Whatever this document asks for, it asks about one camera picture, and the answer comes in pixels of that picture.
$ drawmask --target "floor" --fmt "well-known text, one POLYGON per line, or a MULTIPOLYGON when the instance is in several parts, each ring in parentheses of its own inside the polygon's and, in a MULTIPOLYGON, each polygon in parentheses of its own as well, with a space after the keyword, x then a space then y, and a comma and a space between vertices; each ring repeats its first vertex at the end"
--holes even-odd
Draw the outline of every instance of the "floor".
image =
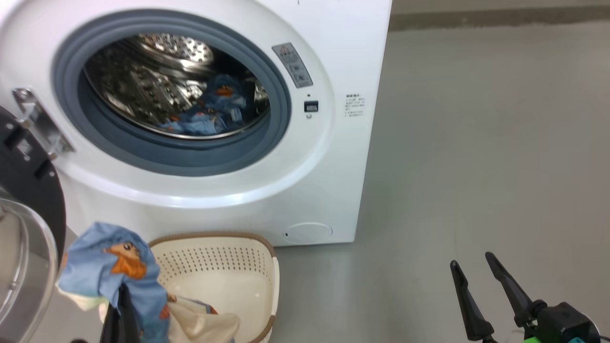
MULTIPOLYGON (((272 343, 465 342, 452 259, 496 340, 520 342, 488 250, 610 333, 607 32, 392 32, 356 241, 278 249, 272 343)), ((97 314, 66 306, 52 299, 33 343, 97 341, 97 314)))

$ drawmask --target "screw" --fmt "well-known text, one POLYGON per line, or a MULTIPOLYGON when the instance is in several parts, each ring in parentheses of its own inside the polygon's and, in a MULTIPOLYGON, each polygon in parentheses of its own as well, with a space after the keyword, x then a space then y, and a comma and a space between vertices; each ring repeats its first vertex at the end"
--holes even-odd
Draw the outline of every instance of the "screw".
POLYGON ((30 95, 30 92, 27 89, 20 89, 17 91, 17 94, 19 94, 19 97, 23 100, 27 99, 27 97, 30 95))

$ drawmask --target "warning label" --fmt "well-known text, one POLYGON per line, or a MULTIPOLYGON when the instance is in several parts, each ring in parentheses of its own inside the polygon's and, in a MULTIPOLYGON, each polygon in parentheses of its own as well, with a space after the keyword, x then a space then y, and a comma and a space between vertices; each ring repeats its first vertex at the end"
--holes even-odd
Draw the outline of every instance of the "warning label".
POLYGON ((271 48, 286 67, 297 88, 314 85, 301 56, 291 43, 280 44, 271 48))
POLYGON ((347 94, 345 96, 345 116, 360 117, 364 115, 364 97, 360 94, 347 94))

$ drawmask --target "plastic basket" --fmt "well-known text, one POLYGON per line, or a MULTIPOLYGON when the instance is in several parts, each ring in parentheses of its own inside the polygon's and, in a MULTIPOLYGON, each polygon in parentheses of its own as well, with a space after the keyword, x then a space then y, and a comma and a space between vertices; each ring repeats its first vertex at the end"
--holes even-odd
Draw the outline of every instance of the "plastic basket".
POLYGON ((156 239, 149 244, 168 292, 235 313, 235 343, 266 343, 278 309, 279 264, 255 234, 216 232, 156 239))

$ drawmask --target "stainless steel drum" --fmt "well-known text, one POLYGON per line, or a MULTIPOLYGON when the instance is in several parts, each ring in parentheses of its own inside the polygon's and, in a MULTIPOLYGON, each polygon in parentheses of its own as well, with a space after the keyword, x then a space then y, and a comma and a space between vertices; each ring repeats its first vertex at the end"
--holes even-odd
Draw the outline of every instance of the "stainless steel drum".
POLYGON ((219 139, 246 131, 269 113, 267 93, 241 63, 204 42, 170 34, 141 34, 99 50, 85 66, 98 96, 117 115, 147 131, 187 140, 219 139), (176 133, 162 125, 197 105, 208 82, 228 74, 244 89, 243 120, 213 134, 176 133))
POLYGON ((0 342, 27 342, 51 297, 57 250, 31 208, 0 198, 0 342))

